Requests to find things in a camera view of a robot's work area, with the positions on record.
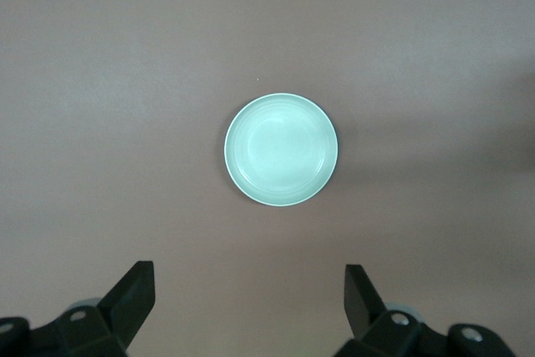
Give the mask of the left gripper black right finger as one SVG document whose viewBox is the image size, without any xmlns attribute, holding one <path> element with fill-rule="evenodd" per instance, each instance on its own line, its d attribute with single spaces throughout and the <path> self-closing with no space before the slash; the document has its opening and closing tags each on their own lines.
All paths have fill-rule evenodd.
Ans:
<svg viewBox="0 0 535 357">
<path fill-rule="evenodd" d="M 339 349 L 338 356 L 448 355 L 446 336 L 411 312 L 388 308 L 361 265 L 345 267 L 344 311 L 353 338 Z"/>
</svg>

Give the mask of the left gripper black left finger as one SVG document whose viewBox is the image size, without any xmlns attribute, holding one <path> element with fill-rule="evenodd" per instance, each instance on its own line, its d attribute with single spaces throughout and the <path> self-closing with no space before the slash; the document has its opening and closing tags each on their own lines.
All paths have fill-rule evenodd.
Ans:
<svg viewBox="0 0 535 357">
<path fill-rule="evenodd" d="M 32 356 L 126 356 L 155 305 L 155 269 L 139 261 L 95 305 L 68 309 L 30 334 Z"/>
</svg>

